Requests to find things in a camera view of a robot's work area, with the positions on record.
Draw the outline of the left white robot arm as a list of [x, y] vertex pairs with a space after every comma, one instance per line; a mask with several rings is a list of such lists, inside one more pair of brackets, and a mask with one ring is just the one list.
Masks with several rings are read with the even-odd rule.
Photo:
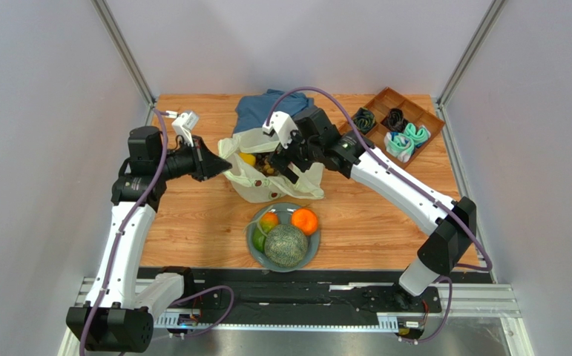
[[194, 136], [172, 151], [159, 128], [142, 126], [128, 137], [129, 156], [112, 186], [111, 227], [102, 264], [82, 306], [69, 308], [66, 324], [86, 352], [142, 353], [152, 341], [154, 321], [173, 303], [194, 299], [188, 267], [165, 267], [137, 292], [139, 262], [166, 183], [190, 176], [198, 182], [231, 169]]

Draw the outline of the translucent pale green plastic bag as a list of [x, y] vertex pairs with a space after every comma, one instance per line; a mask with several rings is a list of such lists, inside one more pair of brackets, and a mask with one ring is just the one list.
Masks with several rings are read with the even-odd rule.
[[217, 144], [218, 156], [231, 163], [232, 168], [224, 173], [233, 189], [251, 203], [271, 202], [281, 197], [302, 200], [321, 200], [325, 193], [321, 188], [323, 166], [315, 163], [305, 172], [294, 167], [298, 175], [296, 183], [282, 175], [266, 176], [254, 166], [244, 162], [241, 154], [270, 154], [279, 141], [263, 134], [260, 128], [234, 133]]

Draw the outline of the fake brown longan bunch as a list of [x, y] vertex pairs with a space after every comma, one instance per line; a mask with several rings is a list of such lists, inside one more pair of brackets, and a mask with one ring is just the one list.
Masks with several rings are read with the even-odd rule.
[[255, 162], [255, 169], [259, 171], [266, 177], [278, 177], [280, 176], [280, 172], [273, 168], [270, 163], [270, 156], [271, 153], [256, 153], [254, 154], [256, 158]]

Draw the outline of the fake green orange mango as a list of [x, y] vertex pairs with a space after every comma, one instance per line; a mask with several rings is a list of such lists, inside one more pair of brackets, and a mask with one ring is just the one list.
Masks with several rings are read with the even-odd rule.
[[259, 252], [264, 252], [264, 246], [269, 232], [280, 224], [278, 215], [274, 212], [266, 212], [258, 219], [252, 234], [252, 244]]

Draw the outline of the fake yellow lemon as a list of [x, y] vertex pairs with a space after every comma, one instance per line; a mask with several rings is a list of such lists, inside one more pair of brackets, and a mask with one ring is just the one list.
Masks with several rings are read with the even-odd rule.
[[257, 157], [254, 154], [247, 154], [247, 153], [240, 152], [238, 155], [242, 159], [243, 162], [245, 162], [246, 164], [248, 164], [250, 166], [254, 167], [257, 163]]

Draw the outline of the fake netted melon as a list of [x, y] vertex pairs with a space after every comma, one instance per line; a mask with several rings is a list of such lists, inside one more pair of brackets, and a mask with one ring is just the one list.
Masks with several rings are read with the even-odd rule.
[[308, 247], [308, 237], [299, 228], [280, 224], [269, 232], [264, 254], [276, 266], [294, 268], [306, 256]]

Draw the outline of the fake orange fruit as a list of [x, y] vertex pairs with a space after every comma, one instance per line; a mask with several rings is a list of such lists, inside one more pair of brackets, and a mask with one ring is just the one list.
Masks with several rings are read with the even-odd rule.
[[316, 213], [308, 208], [295, 210], [290, 223], [299, 228], [306, 236], [314, 234], [319, 229], [319, 219]]

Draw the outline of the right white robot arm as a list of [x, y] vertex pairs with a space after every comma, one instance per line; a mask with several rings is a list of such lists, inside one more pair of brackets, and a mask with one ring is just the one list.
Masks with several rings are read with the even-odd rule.
[[359, 131], [341, 133], [317, 107], [295, 117], [276, 111], [262, 126], [267, 136], [276, 136], [278, 145], [270, 156], [271, 165], [291, 182], [319, 163], [371, 188], [400, 208], [428, 238], [417, 257], [400, 276], [398, 284], [417, 297], [439, 277], [447, 276], [475, 239], [476, 204], [464, 197], [459, 201], [443, 195], [391, 162]]

